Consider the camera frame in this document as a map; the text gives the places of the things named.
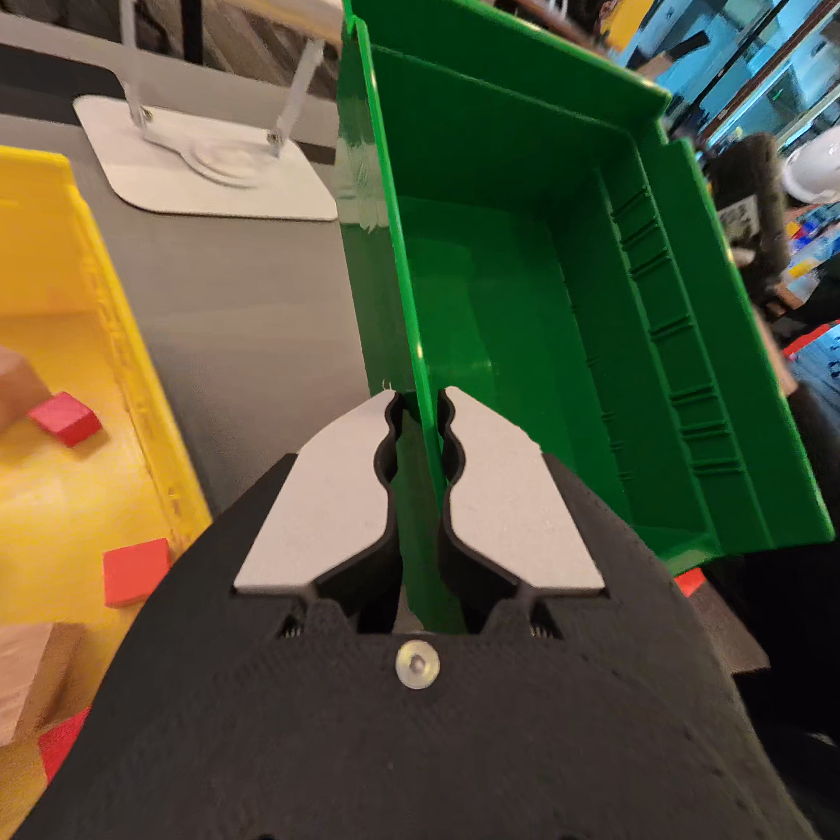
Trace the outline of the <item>white tablet stand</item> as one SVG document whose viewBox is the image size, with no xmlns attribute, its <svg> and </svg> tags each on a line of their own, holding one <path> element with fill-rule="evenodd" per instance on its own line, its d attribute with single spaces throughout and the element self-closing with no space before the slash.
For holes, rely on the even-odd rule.
<svg viewBox="0 0 840 840">
<path fill-rule="evenodd" d="M 272 129 L 197 117 L 125 99 L 86 94 L 73 101 L 112 191 L 153 214 L 332 222 L 338 209 L 328 187 L 291 138 L 324 41 L 302 51 Z"/>
</svg>

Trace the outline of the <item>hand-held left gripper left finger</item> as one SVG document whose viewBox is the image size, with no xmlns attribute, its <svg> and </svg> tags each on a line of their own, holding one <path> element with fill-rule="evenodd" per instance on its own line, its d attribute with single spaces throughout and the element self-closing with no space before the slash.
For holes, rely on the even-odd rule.
<svg viewBox="0 0 840 840">
<path fill-rule="evenodd" d="M 389 634 L 403 585 L 392 481 L 403 396 L 382 391 L 297 453 L 234 578 L 238 596 L 338 603 L 362 634 Z"/>
</svg>

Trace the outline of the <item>yellow plastic box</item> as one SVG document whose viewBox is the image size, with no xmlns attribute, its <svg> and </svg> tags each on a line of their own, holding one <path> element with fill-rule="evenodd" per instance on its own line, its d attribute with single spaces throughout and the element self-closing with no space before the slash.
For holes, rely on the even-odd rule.
<svg viewBox="0 0 840 840">
<path fill-rule="evenodd" d="M 105 605 L 102 555 L 211 523 L 201 487 L 96 220 L 61 154 L 1 152 L 1 339 L 102 430 L 64 446 L 28 417 L 2 432 L 2 625 L 86 632 L 42 727 L 2 747 L 2 838 L 47 786 L 38 737 L 89 708 L 140 610 Z"/>
</svg>

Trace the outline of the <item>green plastic box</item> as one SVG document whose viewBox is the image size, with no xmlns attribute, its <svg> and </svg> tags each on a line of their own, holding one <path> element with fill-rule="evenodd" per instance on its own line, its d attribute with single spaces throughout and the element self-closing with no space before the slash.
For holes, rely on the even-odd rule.
<svg viewBox="0 0 840 840">
<path fill-rule="evenodd" d="M 407 602 L 438 574 L 438 392 L 520 426 L 680 574 L 830 542 L 827 498 L 669 96 L 481 2 L 344 2 L 337 204 L 364 365 L 404 394 Z"/>
</svg>

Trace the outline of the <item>white hard hat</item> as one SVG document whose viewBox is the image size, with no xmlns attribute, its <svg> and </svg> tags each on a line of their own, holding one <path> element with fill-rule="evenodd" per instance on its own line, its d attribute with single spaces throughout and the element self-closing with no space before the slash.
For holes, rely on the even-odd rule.
<svg viewBox="0 0 840 840">
<path fill-rule="evenodd" d="M 805 205 L 839 201 L 839 126 L 821 133 L 784 161 L 784 191 Z"/>
</svg>

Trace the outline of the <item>pile of wooden and coloured cubes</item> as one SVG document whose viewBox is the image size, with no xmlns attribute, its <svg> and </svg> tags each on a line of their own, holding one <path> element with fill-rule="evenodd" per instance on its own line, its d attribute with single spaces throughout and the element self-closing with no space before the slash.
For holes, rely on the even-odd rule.
<svg viewBox="0 0 840 840">
<path fill-rule="evenodd" d="M 43 770 L 39 742 L 58 743 L 63 721 L 78 721 L 140 605 L 163 580 L 175 541 L 140 452 L 112 363 L 100 349 L 47 358 L 58 392 L 100 423 L 67 447 L 27 417 L 2 433 L 2 677 L 17 673 L 16 653 L 37 642 L 34 679 L 61 681 L 37 706 L 41 718 L 2 747 L 2 767 L 26 758 Z"/>
</svg>

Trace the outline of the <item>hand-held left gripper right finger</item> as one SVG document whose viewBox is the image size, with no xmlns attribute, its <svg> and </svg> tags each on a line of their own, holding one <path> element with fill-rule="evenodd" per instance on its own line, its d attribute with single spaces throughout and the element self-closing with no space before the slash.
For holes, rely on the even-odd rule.
<svg viewBox="0 0 840 840">
<path fill-rule="evenodd" d="M 561 636 L 549 602 L 606 595 L 603 510 L 520 426 L 455 385 L 437 397 L 447 481 L 440 576 L 471 633 L 502 603 L 533 636 Z"/>
</svg>

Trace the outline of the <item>pale wooden display board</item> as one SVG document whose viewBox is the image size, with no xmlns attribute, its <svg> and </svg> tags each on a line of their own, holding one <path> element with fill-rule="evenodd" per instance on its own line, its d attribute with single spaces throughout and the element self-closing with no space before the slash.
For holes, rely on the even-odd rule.
<svg viewBox="0 0 840 840">
<path fill-rule="evenodd" d="M 340 46 L 342 1 L 226 1 L 272 23 L 288 26 L 313 39 Z"/>
</svg>

